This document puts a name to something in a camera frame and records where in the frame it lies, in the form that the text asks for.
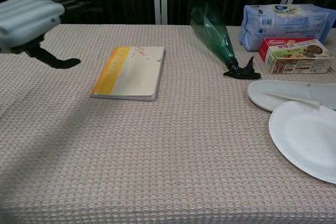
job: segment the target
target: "yellow book cover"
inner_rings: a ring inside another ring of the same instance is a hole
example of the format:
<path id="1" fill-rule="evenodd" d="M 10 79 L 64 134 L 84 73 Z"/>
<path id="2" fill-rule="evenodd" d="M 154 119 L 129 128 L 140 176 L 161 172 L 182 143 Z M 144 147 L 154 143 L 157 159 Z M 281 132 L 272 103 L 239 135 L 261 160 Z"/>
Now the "yellow book cover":
<path id="1" fill-rule="evenodd" d="M 163 55 L 163 47 L 115 48 L 91 95 L 154 101 Z"/>

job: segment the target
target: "white paper plate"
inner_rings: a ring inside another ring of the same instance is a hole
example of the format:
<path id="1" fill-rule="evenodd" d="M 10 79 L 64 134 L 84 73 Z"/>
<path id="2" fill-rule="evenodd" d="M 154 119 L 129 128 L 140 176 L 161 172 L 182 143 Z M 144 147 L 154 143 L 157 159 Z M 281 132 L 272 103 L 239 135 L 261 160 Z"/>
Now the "white paper plate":
<path id="1" fill-rule="evenodd" d="M 276 93 L 301 99 L 321 101 L 323 106 L 336 109 L 336 83 L 305 83 L 294 81 L 261 80 L 252 82 L 247 93 L 259 107 L 273 111 L 290 99 L 279 98 L 266 93 Z"/>
<path id="2" fill-rule="evenodd" d="M 269 119 L 276 147 L 304 172 L 336 184 L 336 111 L 290 101 Z"/>

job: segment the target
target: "beige waffle tablecloth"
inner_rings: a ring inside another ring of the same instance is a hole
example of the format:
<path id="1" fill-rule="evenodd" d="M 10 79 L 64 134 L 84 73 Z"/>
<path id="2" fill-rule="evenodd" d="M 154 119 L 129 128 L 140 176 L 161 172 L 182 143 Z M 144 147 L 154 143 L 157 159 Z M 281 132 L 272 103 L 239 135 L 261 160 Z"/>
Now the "beige waffle tablecloth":
<path id="1" fill-rule="evenodd" d="M 263 79 L 336 82 L 326 74 Z M 91 98 L 115 46 L 164 46 L 155 102 Z M 0 223 L 336 221 L 336 185 L 277 150 L 270 112 L 249 80 L 225 66 L 189 26 L 59 25 L 42 46 L 81 64 L 57 70 L 25 54 L 0 55 Z M 336 30 L 326 47 L 336 53 Z"/>

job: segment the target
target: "green plastic bottle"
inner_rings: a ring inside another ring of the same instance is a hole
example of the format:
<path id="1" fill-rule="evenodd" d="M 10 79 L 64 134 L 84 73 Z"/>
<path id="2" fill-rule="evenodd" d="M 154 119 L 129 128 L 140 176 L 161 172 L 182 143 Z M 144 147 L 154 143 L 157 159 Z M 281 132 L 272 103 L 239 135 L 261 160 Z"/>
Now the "green plastic bottle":
<path id="1" fill-rule="evenodd" d="M 226 65 L 224 73 L 237 79 L 259 79 L 253 69 L 253 57 L 245 68 L 238 66 L 230 37 L 219 11 L 208 2 L 198 2 L 191 12 L 191 27 L 199 39 Z"/>

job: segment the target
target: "blue packaging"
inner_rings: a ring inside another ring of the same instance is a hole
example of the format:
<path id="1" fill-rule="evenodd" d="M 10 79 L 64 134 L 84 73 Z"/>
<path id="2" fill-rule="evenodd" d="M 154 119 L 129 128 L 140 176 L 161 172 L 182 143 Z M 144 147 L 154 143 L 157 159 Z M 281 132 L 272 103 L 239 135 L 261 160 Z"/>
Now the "blue packaging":
<path id="1" fill-rule="evenodd" d="M 258 51 L 264 38 L 314 37 L 320 42 L 336 19 L 336 10 L 313 4 L 246 5 L 239 42 L 248 51 Z"/>

